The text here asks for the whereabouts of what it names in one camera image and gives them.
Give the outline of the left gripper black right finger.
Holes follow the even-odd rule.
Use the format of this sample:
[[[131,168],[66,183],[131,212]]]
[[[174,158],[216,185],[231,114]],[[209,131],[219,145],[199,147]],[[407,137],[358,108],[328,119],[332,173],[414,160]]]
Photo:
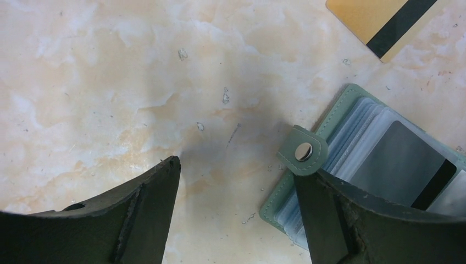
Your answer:
[[[313,263],[465,263],[465,218],[389,202],[324,170],[294,183]]]

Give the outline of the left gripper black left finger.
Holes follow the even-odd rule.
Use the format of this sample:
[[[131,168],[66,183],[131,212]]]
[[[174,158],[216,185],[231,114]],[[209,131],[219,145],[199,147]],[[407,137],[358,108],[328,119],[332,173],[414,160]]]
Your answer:
[[[62,211],[1,212],[1,263],[162,263],[180,174],[170,156]]]

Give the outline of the green card holder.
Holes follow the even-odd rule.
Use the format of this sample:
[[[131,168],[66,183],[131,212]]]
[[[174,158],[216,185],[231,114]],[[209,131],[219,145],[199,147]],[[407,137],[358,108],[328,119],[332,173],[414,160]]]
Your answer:
[[[457,167],[456,174],[425,211],[465,218],[465,157],[435,140],[360,86],[348,84],[316,131],[298,125],[291,129],[277,153],[285,172],[260,209],[261,219],[309,250],[294,177],[324,170],[350,183],[395,121],[404,124]]]

